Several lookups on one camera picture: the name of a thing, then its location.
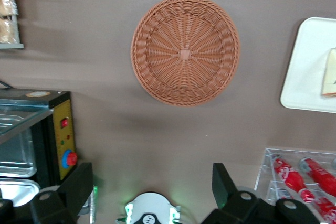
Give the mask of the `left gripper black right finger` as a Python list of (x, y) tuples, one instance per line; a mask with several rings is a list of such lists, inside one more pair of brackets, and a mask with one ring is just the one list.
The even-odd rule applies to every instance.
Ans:
[(213, 164), (212, 192), (217, 208), (202, 223), (319, 223), (312, 211), (297, 200), (279, 199), (273, 206), (254, 193), (238, 190), (222, 163)]

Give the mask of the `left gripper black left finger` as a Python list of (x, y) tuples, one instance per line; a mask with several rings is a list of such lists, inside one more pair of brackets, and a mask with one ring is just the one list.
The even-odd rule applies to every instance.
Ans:
[(1, 223), (77, 223), (92, 190), (92, 164), (81, 163), (57, 189), (44, 188), (22, 206), (1, 199)]

